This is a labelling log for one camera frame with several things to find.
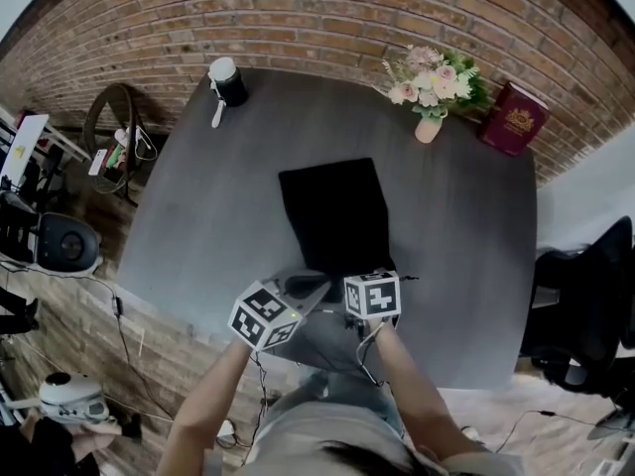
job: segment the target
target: jeans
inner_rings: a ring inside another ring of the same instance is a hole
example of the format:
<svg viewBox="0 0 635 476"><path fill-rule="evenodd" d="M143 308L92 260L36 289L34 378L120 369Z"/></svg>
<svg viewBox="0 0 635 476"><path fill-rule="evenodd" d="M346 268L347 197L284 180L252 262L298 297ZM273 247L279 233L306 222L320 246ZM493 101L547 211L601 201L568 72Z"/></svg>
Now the jeans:
<svg viewBox="0 0 635 476"><path fill-rule="evenodd" d="M375 386L370 380L348 374L316 371L301 383L300 387L282 397L269 408L261 429L287 411L306 402L344 404L366 408L386 421L400 436L404 426L391 395Z"/></svg>

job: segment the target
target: pink flower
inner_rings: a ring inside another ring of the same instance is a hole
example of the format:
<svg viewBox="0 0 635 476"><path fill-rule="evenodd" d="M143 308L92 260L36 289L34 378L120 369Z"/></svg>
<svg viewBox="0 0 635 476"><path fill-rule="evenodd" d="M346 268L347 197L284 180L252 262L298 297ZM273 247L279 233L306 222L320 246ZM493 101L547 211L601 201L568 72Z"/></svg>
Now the pink flower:
<svg viewBox="0 0 635 476"><path fill-rule="evenodd" d="M456 79L456 70L451 65L442 65L437 69L437 75L445 81L454 81Z"/></svg>
<svg viewBox="0 0 635 476"><path fill-rule="evenodd" d="M419 96L419 94L411 83L401 83L400 88L406 100L417 102L417 97Z"/></svg>

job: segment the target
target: black office chair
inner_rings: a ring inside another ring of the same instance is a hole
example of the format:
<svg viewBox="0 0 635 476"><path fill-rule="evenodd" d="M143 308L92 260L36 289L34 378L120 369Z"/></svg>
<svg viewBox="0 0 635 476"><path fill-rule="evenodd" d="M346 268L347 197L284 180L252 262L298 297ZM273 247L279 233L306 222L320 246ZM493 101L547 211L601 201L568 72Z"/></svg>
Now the black office chair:
<svg viewBox="0 0 635 476"><path fill-rule="evenodd" d="M556 290L559 298L530 310L521 355L562 388L609 393L602 382L619 342L635 347L632 238L631 219L623 217L583 252L552 251L536 262L534 298L544 288Z"/></svg>

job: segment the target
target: brick wall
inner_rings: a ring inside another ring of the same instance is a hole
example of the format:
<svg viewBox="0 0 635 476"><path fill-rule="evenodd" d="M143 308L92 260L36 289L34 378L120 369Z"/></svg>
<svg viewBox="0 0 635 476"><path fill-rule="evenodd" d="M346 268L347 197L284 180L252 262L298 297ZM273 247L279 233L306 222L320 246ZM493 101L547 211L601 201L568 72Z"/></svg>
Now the brick wall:
<svg viewBox="0 0 635 476"><path fill-rule="evenodd" d="M0 100L80 126L125 81L168 131L219 56L373 84L408 44L475 56L492 97L511 79L549 103L539 182L635 113L635 32L612 0L36 0L0 45Z"/></svg>

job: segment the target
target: black wire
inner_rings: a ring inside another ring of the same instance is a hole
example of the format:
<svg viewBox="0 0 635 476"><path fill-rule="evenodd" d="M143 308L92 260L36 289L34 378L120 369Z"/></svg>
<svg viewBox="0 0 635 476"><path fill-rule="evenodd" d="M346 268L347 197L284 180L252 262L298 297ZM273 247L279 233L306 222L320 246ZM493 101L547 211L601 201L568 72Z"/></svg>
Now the black wire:
<svg viewBox="0 0 635 476"><path fill-rule="evenodd" d="M148 397L155 404L155 406L157 406L161 411L163 411L166 415L168 415L169 419L174 420L174 417L166 410L166 408L164 408L159 403L159 401L157 401L157 399L155 399L154 395L152 395L152 392L150 391L150 387L148 386L148 382L146 381L146 378L143 377L141 372L139 372L135 367L133 367L132 362L130 361L130 353L128 352L128 344L126 343L126 338L123 336L123 330L121 329L121 315L117 314L115 315L115 317L117 318L117 327L119 328L119 335L121 336L121 341L123 342L123 348L124 348L124 351L126 352L126 361L128 362L128 367L130 367L130 370L132 370L137 375L137 377L141 380L144 388L146 389L146 393L148 394Z"/></svg>
<svg viewBox="0 0 635 476"><path fill-rule="evenodd" d="M511 438L511 436L514 434L514 431L516 430L516 427L518 426L518 424L521 422L521 420L523 419L523 417L525 417L525 415L528 415L529 413L534 413L536 415L541 415L543 417L561 417L563 419L569 419L571 421L575 421L576 423L580 423L580 424L587 424L589 426L597 426L598 428L605 428L607 430L615 430L615 431L619 431L619 432L627 432L627 433L633 433L633 430L630 430L628 428L616 428L614 426L599 426L597 425L597 423L589 423L588 421L582 421L581 419L577 419L575 417L571 417L571 416L564 416L564 415L558 415L557 413L554 413L553 411L535 411L535 410L529 410L529 411L525 411L524 413L522 413L520 415L520 417L518 419L516 419L516 422L514 423L514 426L512 426L512 429L510 430L509 434L507 434L507 437L505 437L505 440L503 441L503 443L498 447L498 449L495 451L495 453L499 453L501 449L503 449L505 447L505 444L507 444L507 441Z"/></svg>
<svg viewBox="0 0 635 476"><path fill-rule="evenodd" d="M19 268L17 270L10 270L6 266L4 266L7 263L12 265L12 266L17 266ZM61 276L61 275L56 275L56 274L49 274L47 272L43 272L42 270L38 270L36 268L31 268L31 267L28 267L28 266L18 265L16 263L14 263L13 261L0 261L0 266L2 266L2 268L4 268L10 274L18 274L18 273L21 273L21 272L22 273L35 272L37 274L46 275L47 277L55 277L56 279L74 279L76 281L87 279L89 281L93 281L93 282L97 282L99 284L102 284L105 288L108 288L110 290L110 292L112 293L112 297L113 298L117 298L117 293L115 292L115 290L113 290L105 282L100 281L99 279L96 279L95 277L75 277L75 276Z"/></svg>
<svg viewBox="0 0 635 476"><path fill-rule="evenodd" d="M224 444L225 441L221 441L218 437L216 438L216 444L218 444L222 449L231 449L236 447L238 444L238 440L236 434L233 433L233 443Z"/></svg>
<svg viewBox="0 0 635 476"><path fill-rule="evenodd" d="M260 413L258 413L258 419L256 420L256 427L254 428L254 433L251 436L251 446L254 445L254 441L256 440L256 433L258 433L258 429L260 428L260 421L262 420L265 409L267 408L267 387L265 386L265 378L267 377L267 371L260 363L260 358L258 358L258 353L256 353L256 358L250 356L249 359L253 361L258 367L260 374L260 387L262 388L262 401L260 403Z"/></svg>

